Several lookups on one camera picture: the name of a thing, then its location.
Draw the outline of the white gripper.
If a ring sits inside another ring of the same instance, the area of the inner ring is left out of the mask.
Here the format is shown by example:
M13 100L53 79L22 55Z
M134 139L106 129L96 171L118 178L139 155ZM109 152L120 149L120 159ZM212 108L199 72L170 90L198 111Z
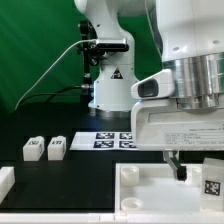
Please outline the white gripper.
M131 112L133 141L139 150L164 151L177 181L187 169L177 151L224 151L224 101L215 108L180 110L174 99L137 102Z

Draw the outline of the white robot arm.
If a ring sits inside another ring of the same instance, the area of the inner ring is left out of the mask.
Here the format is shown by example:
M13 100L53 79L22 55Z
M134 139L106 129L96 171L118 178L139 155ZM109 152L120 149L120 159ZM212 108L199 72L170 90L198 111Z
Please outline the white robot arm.
M136 147L160 151L178 180L178 151L224 150L224 0L74 0L93 26L100 65L89 107L129 115ZM162 68L138 80L135 40L120 17L146 15Z

